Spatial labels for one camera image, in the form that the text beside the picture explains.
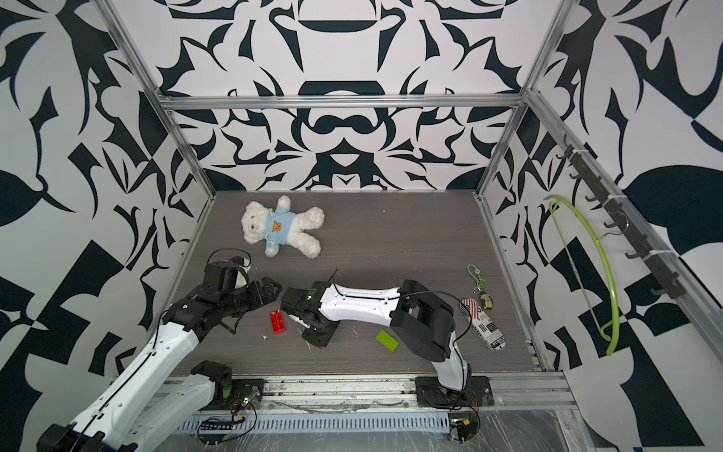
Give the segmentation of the red lego brick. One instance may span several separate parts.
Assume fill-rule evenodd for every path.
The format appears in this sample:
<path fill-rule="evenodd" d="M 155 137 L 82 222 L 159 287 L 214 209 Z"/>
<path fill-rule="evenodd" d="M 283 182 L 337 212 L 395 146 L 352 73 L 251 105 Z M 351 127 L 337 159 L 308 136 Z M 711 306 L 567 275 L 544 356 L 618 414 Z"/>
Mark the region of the red lego brick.
<path fill-rule="evenodd" d="M 269 319 L 274 334 L 282 334 L 286 331 L 284 316 L 281 310 L 273 311 L 269 314 Z"/>

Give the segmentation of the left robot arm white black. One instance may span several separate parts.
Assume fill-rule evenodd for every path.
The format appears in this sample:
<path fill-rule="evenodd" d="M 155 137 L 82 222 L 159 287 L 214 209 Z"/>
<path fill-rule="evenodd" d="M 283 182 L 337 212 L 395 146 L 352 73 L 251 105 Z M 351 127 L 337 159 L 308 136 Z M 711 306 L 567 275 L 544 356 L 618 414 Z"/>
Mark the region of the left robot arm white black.
<path fill-rule="evenodd" d="M 186 418 L 209 405 L 222 409 L 241 401 L 230 367 L 196 365 L 180 388 L 154 408 L 148 403 L 172 371 L 225 318 L 239 320 L 276 301 L 282 286 L 264 277 L 218 291 L 197 286 L 173 303 L 142 352 L 86 410 L 66 426 L 53 424 L 39 438 L 39 451 L 152 451 Z"/>

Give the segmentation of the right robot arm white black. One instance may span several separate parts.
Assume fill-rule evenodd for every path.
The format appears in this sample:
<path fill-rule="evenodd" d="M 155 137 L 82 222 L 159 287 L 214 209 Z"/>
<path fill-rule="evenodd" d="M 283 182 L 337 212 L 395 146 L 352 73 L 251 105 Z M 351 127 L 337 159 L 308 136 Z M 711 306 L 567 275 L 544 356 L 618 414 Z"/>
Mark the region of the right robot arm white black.
<path fill-rule="evenodd" d="M 452 306 L 415 280 L 389 289 L 315 282 L 286 290 L 281 307 L 305 327 L 302 338 L 314 347 L 325 348 L 342 321 L 369 323 L 391 328 L 400 343 L 431 362 L 446 391 L 462 392 L 471 376 L 457 345 Z"/>

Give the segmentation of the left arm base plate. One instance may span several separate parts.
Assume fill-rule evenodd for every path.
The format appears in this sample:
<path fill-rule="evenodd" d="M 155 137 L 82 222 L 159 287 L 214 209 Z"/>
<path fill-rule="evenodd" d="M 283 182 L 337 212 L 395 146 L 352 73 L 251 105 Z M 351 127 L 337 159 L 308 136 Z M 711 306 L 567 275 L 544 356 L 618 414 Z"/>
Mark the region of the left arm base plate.
<path fill-rule="evenodd" d="M 263 400 L 264 379 L 226 379 L 213 383 L 213 397 L 202 411 L 240 412 L 258 408 Z"/>

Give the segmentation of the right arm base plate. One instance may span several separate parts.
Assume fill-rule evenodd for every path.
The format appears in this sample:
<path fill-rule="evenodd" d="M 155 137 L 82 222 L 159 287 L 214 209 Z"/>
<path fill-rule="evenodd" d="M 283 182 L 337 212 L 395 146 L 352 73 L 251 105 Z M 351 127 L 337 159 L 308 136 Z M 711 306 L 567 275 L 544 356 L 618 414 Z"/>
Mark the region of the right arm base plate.
<path fill-rule="evenodd" d="M 416 377 L 414 385 L 417 403 L 422 407 L 453 410 L 495 405 L 490 380 L 486 376 L 468 378 L 461 392 L 441 386 L 436 377 Z"/>

